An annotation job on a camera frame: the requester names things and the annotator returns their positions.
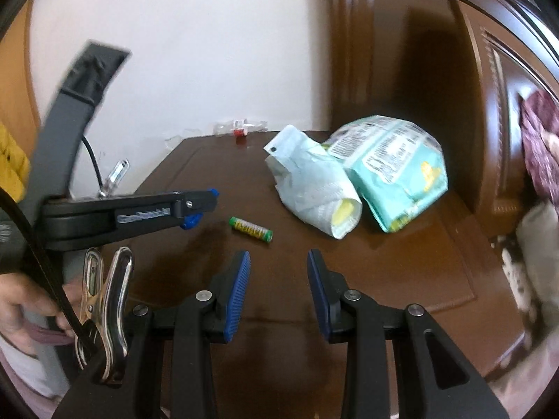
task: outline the black cable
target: black cable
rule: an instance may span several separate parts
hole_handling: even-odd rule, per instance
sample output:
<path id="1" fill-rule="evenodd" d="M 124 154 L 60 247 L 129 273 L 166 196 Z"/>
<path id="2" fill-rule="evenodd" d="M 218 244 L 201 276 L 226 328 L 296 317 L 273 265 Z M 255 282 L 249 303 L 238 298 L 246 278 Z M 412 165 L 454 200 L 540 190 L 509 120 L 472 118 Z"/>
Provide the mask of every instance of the black cable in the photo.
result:
<path id="1" fill-rule="evenodd" d="M 82 324 L 79 322 L 79 319 L 74 313 L 74 309 L 72 309 L 62 285 L 54 280 L 54 269 L 52 268 L 49 256 L 39 241 L 37 234 L 33 230 L 26 216 L 20 210 L 17 203 L 2 188 L 0 188 L 0 208 L 5 211 L 10 219 L 12 219 L 14 225 L 25 238 L 25 241 L 31 249 L 33 257 L 35 257 L 38 267 L 41 270 L 41 273 L 43 273 L 43 277 L 50 288 L 52 297 L 57 302 L 58 306 L 62 310 L 62 313 L 64 313 L 64 316 L 68 320 L 70 326 L 72 326 L 72 330 L 75 332 L 90 355 L 95 354 L 97 352 L 97 347 L 89 335 L 83 330 Z"/>
<path id="2" fill-rule="evenodd" d="M 93 153 L 93 148 L 87 141 L 85 135 L 82 135 L 82 142 L 86 146 L 91 162 L 93 163 L 93 168 L 95 169 L 95 176 L 97 176 L 97 183 L 99 183 L 99 188 L 103 188 L 103 179 L 101 178 L 101 172 L 99 171 L 99 166 L 97 165 L 97 160 L 95 159 L 95 154 Z"/>

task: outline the brown table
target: brown table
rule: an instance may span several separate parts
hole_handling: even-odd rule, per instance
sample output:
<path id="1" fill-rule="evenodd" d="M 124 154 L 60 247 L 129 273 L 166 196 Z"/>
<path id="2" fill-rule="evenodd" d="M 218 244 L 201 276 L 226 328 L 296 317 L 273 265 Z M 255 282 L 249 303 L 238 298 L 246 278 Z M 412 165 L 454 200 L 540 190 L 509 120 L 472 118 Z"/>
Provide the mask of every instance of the brown table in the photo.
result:
<path id="1" fill-rule="evenodd" d="M 340 417 L 346 347 L 328 345 L 319 333 L 306 277 L 309 249 L 322 250 L 329 268 L 381 304 L 426 306 L 483 375 L 522 338 L 501 263 L 456 193 L 389 235 L 364 207 L 357 228 L 337 241 L 280 202 L 262 150 L 272 137 L 252 134 L 246 145 L 232 137 L 183 141 L 138 192 L 216 188 L 216 211 L 195 229 L 127 241 L 136 256 L 130 298 L 153 307 L 179 304 L 206 287 L 236 250 L 250 251 L 239 331 L 230 344 L 212 347 L 221 419 Z M 271 244 L 231 230 L 233 215 L 273 229 Z M 390 378 L 397 411 L 392 366 Z"/>

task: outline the teal plastic bag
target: teal plastic bag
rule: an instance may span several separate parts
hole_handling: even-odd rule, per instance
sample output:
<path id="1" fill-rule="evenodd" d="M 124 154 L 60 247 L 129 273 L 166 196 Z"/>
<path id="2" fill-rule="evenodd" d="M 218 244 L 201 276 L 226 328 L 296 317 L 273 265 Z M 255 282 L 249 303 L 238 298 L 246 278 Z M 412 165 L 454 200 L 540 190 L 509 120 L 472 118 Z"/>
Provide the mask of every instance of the teal plastic bag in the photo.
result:
<path id="1" fill-rule="evenodd" d="M 385 232 L 404 227 L 448 189 L 441 146 L 412 122 L 362 118 L 322 146 L 343 164 Z"/>

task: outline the yellow graphic on package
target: yellow graphic on package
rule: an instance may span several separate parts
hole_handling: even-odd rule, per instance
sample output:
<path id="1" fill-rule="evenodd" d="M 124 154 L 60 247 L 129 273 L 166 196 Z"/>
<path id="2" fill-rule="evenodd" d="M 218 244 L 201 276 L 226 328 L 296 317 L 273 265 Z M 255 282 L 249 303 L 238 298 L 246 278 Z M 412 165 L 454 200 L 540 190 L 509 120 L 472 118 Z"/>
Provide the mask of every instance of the yellow graphic on package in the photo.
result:
<path id="1" fill-rule="evenodd" d="M 431 187 L 433 187 L 433 183 L 441 174 L 441 168 L 437 167 L 434 169 L 431 167 L 429 162 L 423 162 L 421 164 L 421 173 L 423 173 L 423 177 L 425 179 L 425 187 L 423 188 L 423 191 L 427 192 Z"/>

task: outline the silver screw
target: silver screw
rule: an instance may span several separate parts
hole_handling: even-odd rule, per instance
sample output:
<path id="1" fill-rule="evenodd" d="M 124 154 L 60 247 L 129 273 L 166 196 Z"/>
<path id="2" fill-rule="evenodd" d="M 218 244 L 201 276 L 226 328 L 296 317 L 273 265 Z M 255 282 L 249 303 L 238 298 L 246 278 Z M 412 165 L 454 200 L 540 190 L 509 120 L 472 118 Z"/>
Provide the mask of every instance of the silver screw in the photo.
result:
<path id="1" fill-rule="evenodd" d="M 420 306 L 419 304 L 412 304 L 407 308 L 407 311 L 410 312 L 415 317 L 420 317 L 425 313 L 425 309 Z"/>
<path id="2" fill-rule="evenodd" d="M 196 299 L 198 299 L 198 301 L 209 301 L 211 299 L 211 292 L 208 290 L 201 290 L 196 293 Z"/>
<path id="3" fill-rule="evenodd" d="M 132 311 L 136 317 L 143 317 L 148 310 L 149 308 L 145 304 L 138 304 Z"/>
<path id="4" fill-rule="evenodd" d="M 348 301 L 359 301 L 361 299 L 361 293 L 357 290 L 347 290 L 344 293 L 344 298 Z"/>

